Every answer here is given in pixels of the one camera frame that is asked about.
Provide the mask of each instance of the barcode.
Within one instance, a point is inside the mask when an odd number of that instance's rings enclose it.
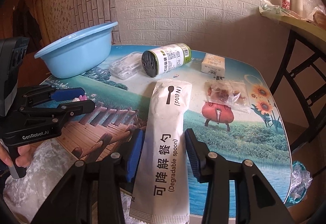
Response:
[[[185,46],[184,44],[179,44],[179,46],[183,49],[184,53],[185,53],[185,58],[189,57],[189,50],[188,47]]]

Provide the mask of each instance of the spoon icon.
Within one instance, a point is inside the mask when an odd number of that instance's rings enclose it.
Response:
[[[166,104],[170,104],[171,93],[174,91],[174,86],[169,86],[167,90],[169,91],[169,94],[167,96]]]

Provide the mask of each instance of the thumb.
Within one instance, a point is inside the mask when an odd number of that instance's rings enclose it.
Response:
[[[0,160],[2,160],[9,167],[13,165],[9,153],[5,150],[5,148],[1,144],[0,144]]]

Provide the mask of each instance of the paper cup stack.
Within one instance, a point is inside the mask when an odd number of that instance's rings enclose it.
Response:
[[[294,11],[298,15],[303,15],[303,0],[291,0],[291,11]]]

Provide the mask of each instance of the metal screw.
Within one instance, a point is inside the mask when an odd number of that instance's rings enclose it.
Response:
[[[76,167],[81,167],[83,165],[84,165],[84,162],[82,160],[78,160],[77,162],[75,162]]]
[[[251,166],[254,165],[254,163],[252,162],[252,160],[245,160],[245,161],[244,161],[244,164],[245,164],[246,166],[248,166],[248,167],[251,167]]]
[[[111,158],[112,159],[118,159],[120,157],[120,153],[119,152],[113,152],[112,154],[111,154]]]
[[[211,152],[208,153],[208,157],[210,157],[210,158],[212,158],[212,159],[215,159],[215,158],[217,157],[217,153],[211,151]]]

